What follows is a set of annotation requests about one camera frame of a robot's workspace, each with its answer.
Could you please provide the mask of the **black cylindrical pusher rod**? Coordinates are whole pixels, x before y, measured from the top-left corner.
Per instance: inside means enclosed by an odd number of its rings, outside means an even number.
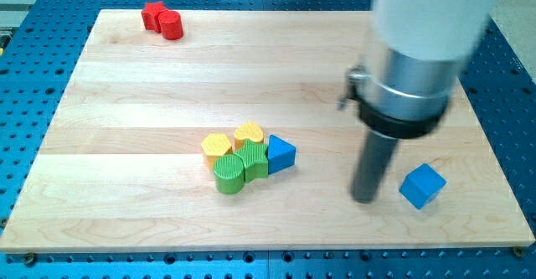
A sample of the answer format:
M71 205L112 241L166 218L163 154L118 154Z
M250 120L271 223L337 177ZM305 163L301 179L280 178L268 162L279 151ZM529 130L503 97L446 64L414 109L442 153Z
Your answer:
M398 142L376 131L368 132L351 185L355 201L361 204L374 201Z

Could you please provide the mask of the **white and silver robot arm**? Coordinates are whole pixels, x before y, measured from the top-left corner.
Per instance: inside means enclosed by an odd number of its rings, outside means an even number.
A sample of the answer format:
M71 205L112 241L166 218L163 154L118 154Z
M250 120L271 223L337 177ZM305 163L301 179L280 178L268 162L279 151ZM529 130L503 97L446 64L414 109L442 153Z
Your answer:
M350 190L372 202L399 140L432 132L496 0L373 0L365 49L339 109L358 104L368 135Z

